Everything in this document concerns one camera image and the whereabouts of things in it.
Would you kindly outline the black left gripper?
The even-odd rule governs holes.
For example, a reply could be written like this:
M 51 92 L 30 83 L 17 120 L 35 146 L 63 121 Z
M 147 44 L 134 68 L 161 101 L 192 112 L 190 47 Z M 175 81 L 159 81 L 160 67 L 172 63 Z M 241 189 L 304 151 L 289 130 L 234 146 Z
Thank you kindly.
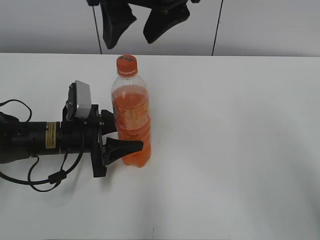
M 102 147 L 99 140 L 101 134 L 107 135 L 117 132 L 114 113 L 106 109 L 101 110 L 101 133 L 99 106 L 93 104 L 87 119 L 74 118 L 72 121 L 67 120 L 68 110 L 66 107 L 62 110 L 62 122 L 60 130 L 60 152 L 78 154 L 73 165 L 65 172 L 71 173 L 84 153 L 90 153 L 93 176 L 102 178 L 106 176 L 108 165 L 127 155 L 140 152 L 144 143 L 140 140 L 119 140 L 107 137 L 103 145 L 105 150 L 102 154 Z

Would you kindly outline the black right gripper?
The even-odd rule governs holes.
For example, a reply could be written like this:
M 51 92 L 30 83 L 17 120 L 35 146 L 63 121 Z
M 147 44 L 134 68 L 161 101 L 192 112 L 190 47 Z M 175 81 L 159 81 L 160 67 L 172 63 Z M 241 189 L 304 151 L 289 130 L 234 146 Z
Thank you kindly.
M 107 49 L 113 49 L 122 34 L 137 20 L 129 4 L 152 9 L 143 28 L 143 35 L 148 44 L 154 43 L 165 32 L 190 17 L 186 5 L 188 0 L 86 0 L 86 2 L 90 7 L 100 4 L 103 40 Z

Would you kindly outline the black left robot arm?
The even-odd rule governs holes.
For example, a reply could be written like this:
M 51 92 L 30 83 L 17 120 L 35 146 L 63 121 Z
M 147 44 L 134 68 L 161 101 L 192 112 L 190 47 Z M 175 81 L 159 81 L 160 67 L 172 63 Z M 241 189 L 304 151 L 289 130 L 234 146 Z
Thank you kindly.
M 93 176 L 106 176 L 107 166 L 114 161 L 140 152 L 144 143 L 139 140 L 118 140 L 102 137 L 115 133 L 114 115 L 91 106 L 88 118 L 67 120 L 67 109 L 62 110 L 62 122 L 20 122 L 16 117 L 0 115 L 0 162 L 12 163 L 31 156 L 90 153 Z

